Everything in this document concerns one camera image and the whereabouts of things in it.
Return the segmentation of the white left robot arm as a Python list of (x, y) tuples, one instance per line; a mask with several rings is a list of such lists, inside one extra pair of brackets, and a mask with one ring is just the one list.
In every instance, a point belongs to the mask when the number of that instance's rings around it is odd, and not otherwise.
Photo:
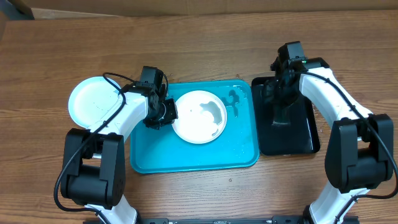
[(168, 85), (134, 82), (120, 87), (105, 82), (104, 99), (82, 88), (86, 103), (104, 111), (93, 124), (72, 128), (66, 135), (62, 171), (53, 190), (57, 207), (66, 212), (93, 212), (103, 223), (136, 223), (138, 212), (124, 196), (126, 169), (124, 143), (144, 122), (152, 129), (177, 117)]

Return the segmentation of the light blue plate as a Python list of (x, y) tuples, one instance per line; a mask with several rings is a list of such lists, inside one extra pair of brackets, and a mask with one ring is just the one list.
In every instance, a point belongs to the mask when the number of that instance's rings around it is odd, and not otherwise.
[(112, 79), (91, 77), (79, 83), (68, 100), (71, 119), (85, 129), (96, 129), (121, 105), (121, 87)]

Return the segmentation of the pink plate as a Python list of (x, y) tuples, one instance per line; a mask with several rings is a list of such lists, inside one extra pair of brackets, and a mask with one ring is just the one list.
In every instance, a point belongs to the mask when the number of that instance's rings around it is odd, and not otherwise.
[(178, 115), (172, 127), (177, 136), (186, 142), (212, 142), (226, 127), (226, 107), (220, 98), (209, 91), (189, 91), (176, 101), (176, 106)]

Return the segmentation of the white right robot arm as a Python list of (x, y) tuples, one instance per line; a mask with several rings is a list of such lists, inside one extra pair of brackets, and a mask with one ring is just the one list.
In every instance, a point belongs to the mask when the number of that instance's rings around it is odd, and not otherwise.
[(312, 147), (309, 116), (317, 108), (331, 133), (325, 156), (327, 183), (304, 211), (302, 223), (344, 223), (348, 210), (370, 190), (397, 177), (394, 125), (386, 114), (361, 106), (321, 58), (277, 57), (274, 77), (253, 89), (259, 97), (260, 147), (288, 154)]

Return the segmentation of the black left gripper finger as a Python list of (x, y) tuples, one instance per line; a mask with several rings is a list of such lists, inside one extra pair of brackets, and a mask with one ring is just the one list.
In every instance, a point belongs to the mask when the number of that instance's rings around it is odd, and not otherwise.
[(177, 106), (173, 98), (164, 101), (165, 118), (178, 118)]
[(178, 118), (178, 116), (164, 116), (162, 119), (160, 119), (160, 124), (161, 125), (169, 125), (173, 124), (174, 121)]

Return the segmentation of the green scouring sponge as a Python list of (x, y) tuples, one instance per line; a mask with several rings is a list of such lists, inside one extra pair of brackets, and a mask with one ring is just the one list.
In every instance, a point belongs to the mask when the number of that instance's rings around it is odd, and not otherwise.
[(281, 107), (280, 105), (273, 106), (273, 124), (277, 126), (288, 126), (291, 124), (289, 107)]

